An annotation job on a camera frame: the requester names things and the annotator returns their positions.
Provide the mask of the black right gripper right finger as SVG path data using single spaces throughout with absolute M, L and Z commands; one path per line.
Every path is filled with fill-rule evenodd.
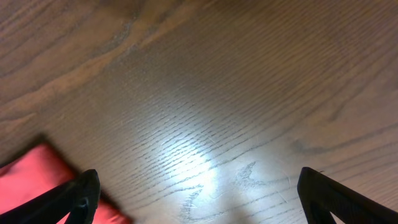
M 397 212 L 310 167 L 302 168 L 297 191 L 308 223 L 397 223 Z

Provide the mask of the red printed t-shirt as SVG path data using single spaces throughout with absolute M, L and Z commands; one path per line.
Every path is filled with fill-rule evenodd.
M 79 175 L 48 144 L 33 147 L 1 167 L 1 215 Z M 93 223 L 132 220 L 100 197 Z

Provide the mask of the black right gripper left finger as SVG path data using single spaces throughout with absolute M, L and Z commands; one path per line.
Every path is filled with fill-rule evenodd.
M 1 223 L 92 224 L 100 199 L 100 180 L 87 170 L 48 192 L 1 215 Z

